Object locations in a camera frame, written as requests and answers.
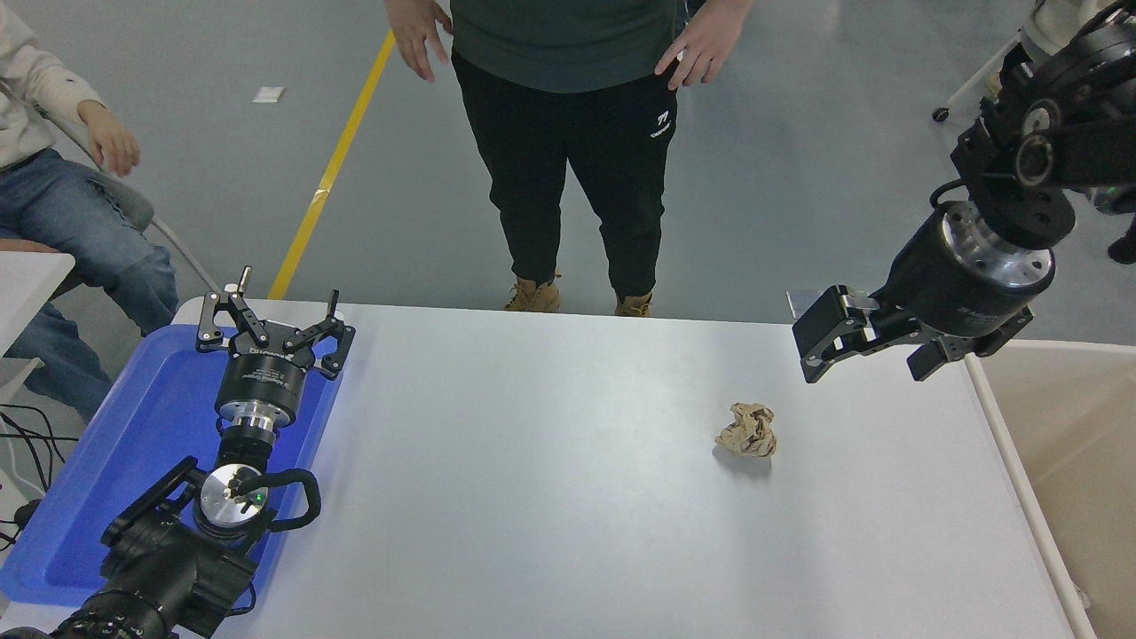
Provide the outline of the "standing person's left hand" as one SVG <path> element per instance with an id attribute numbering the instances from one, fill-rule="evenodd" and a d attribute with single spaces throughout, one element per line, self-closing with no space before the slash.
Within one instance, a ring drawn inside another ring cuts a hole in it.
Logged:
<path id="1" fill-rule="evenodd" d="M 705 1 L 674 38 L 653 73 L 668 77 L 668 88 L 710 83 L 722 70 L 743 31 L 753 1 Z"/>

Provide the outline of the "seated person's hand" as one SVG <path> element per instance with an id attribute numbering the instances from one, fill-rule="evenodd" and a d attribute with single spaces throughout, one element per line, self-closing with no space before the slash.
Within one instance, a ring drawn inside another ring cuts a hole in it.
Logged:
<path id="1" fill-rule="evenodd" d="M 81 101 L 77 113 L 87 130 L 89 149 L 98 166 L 119 179 L 128 177 L 139 164 L 137 138 L 122 125 L 108 106 L 97 100 Z"/>

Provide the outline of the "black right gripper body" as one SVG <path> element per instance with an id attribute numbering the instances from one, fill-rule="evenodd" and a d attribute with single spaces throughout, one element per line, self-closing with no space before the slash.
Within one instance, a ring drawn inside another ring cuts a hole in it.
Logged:
<path id="1" fill-rule="evenodd" d="M 946 335 L 979 338 L 1035 298 L 1035 252 L 974 208 L 938 208 L 893 260 L 875 299 Z"/>

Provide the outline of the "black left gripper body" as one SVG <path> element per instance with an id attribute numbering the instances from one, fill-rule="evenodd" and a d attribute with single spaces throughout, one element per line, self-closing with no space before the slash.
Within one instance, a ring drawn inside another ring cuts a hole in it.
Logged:
<path id="1" fill-rule="evenodd" d="M 301 403 L 307 367 L 314 363 L 312 348 L 284 352 L 299 327 L 267 324 L 268 345 L 258 345 L 251 332 L 243 331 L 229 339 L 229 360 L 216 399 L 220 416 L 235 416 L 240 406 L 252 403 L 268 405 L 270 416 L 296 416 Z"/>

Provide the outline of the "standing person's right hand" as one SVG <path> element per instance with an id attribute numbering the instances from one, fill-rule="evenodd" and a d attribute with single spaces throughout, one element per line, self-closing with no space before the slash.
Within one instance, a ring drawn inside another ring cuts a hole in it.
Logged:
<path id="1" fill-rule="evenodd" d="M 390 31 L 406 67 L 426 83 L 434 83 L 432 60 L 450 65 L 441 33 L 454 33 L 452 18 L 438 1 L 384 1 Z"/>

